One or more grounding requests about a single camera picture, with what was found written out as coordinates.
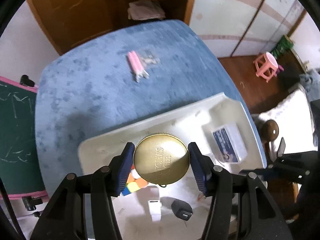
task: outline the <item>wooden cabinet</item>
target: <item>wooden cabinet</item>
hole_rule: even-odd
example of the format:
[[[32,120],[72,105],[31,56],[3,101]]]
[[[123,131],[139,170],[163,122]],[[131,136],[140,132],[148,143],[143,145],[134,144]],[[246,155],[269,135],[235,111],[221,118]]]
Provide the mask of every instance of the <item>wooden cabinet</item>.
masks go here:
[[[118,0],[27,0],[40,27],[61,55],[122,27]]]
[[[105,33],[141,23],[129,21],[129,2],[135,0],[27,0],[56,51],[67,51]],[[159,0],[167,19],[189,24],[194,0]]]

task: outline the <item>folded cloth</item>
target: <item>folded cloth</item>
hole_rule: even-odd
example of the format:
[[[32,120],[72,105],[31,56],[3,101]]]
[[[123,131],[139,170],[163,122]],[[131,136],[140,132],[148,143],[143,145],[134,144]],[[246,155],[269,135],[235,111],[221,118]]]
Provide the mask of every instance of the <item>folded cloth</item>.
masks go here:
[[[158,2],[137,1],[129,3],[128,18],[136,21],[164,19],[165,13]]]

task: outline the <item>brown knob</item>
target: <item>brown knob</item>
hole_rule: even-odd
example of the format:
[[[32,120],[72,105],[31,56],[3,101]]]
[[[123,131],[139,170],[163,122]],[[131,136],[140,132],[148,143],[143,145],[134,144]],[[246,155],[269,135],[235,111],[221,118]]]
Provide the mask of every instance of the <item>brown knob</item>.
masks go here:
[[[260,129],[261,139],[272,142],[279,136],[279,126],[275,120],[266,121]]]

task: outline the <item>blue gripper pad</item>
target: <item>blue gripper pad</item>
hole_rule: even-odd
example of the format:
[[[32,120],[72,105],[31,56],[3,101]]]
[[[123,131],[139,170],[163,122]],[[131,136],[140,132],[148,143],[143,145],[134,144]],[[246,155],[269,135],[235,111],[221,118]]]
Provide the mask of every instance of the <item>blue gripper pad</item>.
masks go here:
[[[205,195],[208,196],[208,181],[212,177],[209,163],[205,160],[195,142],[189,143],[188,151],[190,154],[190,164],[195,176],[198,189]]]
[[[125,184],[127,183],[133,163],[134,149],[134,144],[132,142],[128,142],[113,169],[116,171],[116,176],[113,176],[113,180],[115,180],[115,192],[118,196],[124,190]]]

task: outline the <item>label on box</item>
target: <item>label on box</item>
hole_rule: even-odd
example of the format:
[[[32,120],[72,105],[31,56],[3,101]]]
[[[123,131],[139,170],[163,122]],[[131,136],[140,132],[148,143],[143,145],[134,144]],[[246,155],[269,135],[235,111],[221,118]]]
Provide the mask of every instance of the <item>label on box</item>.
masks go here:
[[[237,163],[238,159],[231,145],[226,129],[222,128],[218,131],[213,132],[213,136],[216,139],[216,142],[222,153],[223,160],[226,163]]]

